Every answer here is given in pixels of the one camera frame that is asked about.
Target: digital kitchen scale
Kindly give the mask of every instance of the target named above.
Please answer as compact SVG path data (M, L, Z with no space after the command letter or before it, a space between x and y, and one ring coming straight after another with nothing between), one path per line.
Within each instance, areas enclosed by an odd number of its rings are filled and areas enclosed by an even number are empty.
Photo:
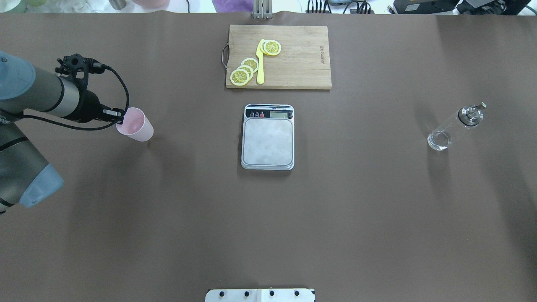
M292 106L249 104L244 108L241 165L254 170L291 170L295 166Z

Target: cutting board handle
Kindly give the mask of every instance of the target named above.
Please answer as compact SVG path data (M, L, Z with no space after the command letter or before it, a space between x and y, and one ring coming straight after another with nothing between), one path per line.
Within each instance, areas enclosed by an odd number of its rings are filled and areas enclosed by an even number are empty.
M225 55L226 48L228 49L228 58L226 59L226 62L224 63L224 57L226 56L226 55ZM224 46L224 48L222 48L222 65L224 65L224 67L226 68L226 70L228 70L228 62L229 62L229 41L228 41L228 43Z

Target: plastic cup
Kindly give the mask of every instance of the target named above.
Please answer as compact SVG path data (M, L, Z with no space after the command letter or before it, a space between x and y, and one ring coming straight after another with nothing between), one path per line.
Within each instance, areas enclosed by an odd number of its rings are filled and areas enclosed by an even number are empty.
M119 133L137 141L148 141L153 136L153 125L142 110L130 107L123 118L123 124L116 124Z
M133 0L133 2L145 9L155 9L168 4L170 0Z

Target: metal bracket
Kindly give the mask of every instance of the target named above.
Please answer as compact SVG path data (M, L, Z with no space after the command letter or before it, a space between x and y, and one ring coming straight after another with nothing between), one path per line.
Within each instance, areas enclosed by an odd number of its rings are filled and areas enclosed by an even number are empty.
M254 19L272 19L272 0L253 0Z
M209 290L205 302L315 302L315 289Z

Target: glass bottle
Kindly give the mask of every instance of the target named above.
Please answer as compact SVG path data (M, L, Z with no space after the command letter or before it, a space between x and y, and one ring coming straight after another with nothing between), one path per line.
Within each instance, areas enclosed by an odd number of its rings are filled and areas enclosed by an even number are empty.
M73 10L73 12L76 12L76 13L90 13L90 12L95 12L95 11L88 5L88 3L87 3L85 0L76 1L76 2L72 5L72 10Z
M429 146L437 151L447 149L464 132L475 128L483 120L487 105L466 106L444 121L427 137Z

